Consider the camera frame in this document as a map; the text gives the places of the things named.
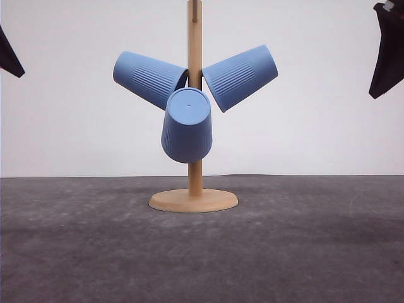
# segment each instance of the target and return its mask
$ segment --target round wooden base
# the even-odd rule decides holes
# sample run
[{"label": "round wooden base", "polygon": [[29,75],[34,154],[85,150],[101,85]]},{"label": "round wooden base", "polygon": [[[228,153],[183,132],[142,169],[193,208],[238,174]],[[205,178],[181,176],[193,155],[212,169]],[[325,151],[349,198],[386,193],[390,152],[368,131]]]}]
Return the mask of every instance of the round wooden base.
[{"label": "round wooden base", "polygon": [[188,195],[188,189],[176,189],[154,194],[149,205],[156,210],[176,213],[206,213],[226,210],[239,204],[235,194],[217,189],[202,189],[201,196]]}]

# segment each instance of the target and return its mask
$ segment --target gray surface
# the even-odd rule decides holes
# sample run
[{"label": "gray surface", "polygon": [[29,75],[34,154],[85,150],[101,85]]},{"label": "gray surface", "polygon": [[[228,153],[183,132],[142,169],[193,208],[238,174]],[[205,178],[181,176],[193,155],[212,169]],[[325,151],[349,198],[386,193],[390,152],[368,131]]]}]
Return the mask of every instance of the gray surface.
[{"label": "gray surface", "polygon": [[3,179],[2,302],[404,302],[404,176],[205,184],[240,205],[148,207],[184,177]]}]

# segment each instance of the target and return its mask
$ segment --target white backdrop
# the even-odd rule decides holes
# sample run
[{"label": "white backdrop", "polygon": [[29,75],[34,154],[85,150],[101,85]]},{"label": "white backdrop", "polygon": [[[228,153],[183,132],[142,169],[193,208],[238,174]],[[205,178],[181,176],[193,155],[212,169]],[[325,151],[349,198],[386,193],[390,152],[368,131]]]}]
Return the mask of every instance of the white backdrop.
[{"label": "white backdrop", "polygon": [[[2,72],[3,177],[186,175],[163,111],[112,80],[122,51],[186,66],[186,0],[1,2],[27,72]],[[213,101],[204,174],[404,173],[404,83],[367,93],[376,0],[303,2],[203,1],[204,66],[266,44],[280,74],[225,114]]]}]

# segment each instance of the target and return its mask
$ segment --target black object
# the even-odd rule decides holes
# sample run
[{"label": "black object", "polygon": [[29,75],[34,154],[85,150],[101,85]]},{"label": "black object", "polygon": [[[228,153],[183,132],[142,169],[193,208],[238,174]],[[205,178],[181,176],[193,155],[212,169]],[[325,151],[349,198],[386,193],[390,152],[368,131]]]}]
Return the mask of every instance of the black object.
[{"label": "black object", "polygon": [[374,10],[381,41],[369,94],[376,99],[404,79],[404,0],[377,3]]},{"label": "black object", "polygon": [[0,67],[21,78],[25,71],[0,26]]}]

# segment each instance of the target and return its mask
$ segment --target blue cup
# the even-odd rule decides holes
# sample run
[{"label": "blue cup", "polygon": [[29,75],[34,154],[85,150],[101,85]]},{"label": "blue cup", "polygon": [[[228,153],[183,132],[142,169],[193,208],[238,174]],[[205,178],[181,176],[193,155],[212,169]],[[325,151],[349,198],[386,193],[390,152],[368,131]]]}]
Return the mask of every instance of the blue cup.
[{"label": "blue cup", "polygon": [[202,73],[222,112],[278,76],[275,62],[265,45],[203,68]]},{"label": "blue cup", "polygon": [[187,69],[132,52],[123,52],[115,63],[114,80],[165,110],[170,95],[185,86]]},{"label": "blue cup", "polygon": [[162,146],[173,160],[193,163],[212,146],[212,124],[208,97],[196,88],[181,88],[167,102]]}]

